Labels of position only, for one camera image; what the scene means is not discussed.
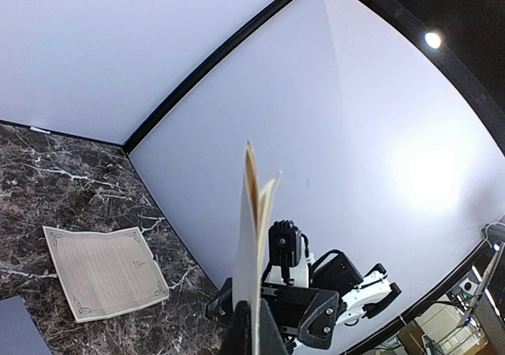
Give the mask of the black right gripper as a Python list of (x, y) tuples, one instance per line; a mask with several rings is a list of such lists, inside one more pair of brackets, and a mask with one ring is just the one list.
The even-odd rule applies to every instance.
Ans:
[[(227, 327), (233, 316), (232, 278), (207, 303), (205, 316)], [(286, 349), (300, 342), (314, 349), (329, 349), (335, 322), (339, 317), (339, 292), (264, 283), (260, 289), (271, 310)]]

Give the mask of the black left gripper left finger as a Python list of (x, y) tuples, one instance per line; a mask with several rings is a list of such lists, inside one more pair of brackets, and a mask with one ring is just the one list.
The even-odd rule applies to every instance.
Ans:
[(239, 301), (235, 306), (224, 337), (225, 355), (249, 355), (252, 353), (250, 318), (248, 302)]

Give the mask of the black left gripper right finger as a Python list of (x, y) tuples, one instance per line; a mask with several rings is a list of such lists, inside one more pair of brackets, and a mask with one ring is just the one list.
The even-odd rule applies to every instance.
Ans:
[(279, 329), (274, 321), (268, 303), (260, 299), (259, 314), (259, 355), (287, 355)]

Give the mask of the beige lined letter paper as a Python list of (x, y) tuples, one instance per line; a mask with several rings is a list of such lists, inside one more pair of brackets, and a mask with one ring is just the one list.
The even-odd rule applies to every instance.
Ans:
[(260, 352), (260, 286), (266, 249), (268, 225), (271, 222), (275, 191), (281, 174), (276, 174), (260, 187), (256, 156), (250, 142), (245, 146), (245, 168), (241, 190), (239, 240), (232, 276), (232, 302), (245, 301), (250, 308), (252, 353)]

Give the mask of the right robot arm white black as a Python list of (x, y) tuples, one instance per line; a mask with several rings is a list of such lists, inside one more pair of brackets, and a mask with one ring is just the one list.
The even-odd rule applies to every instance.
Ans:
[(292, 222), (276, 222), (268, 244), (260, 288), (261, 354), (292, 354), (298, 345), (328, 349), (336, 327), (377, 316), (401, 293), (381, 263), (362, 275), (338, 249), (315, 260), (309, 239)]

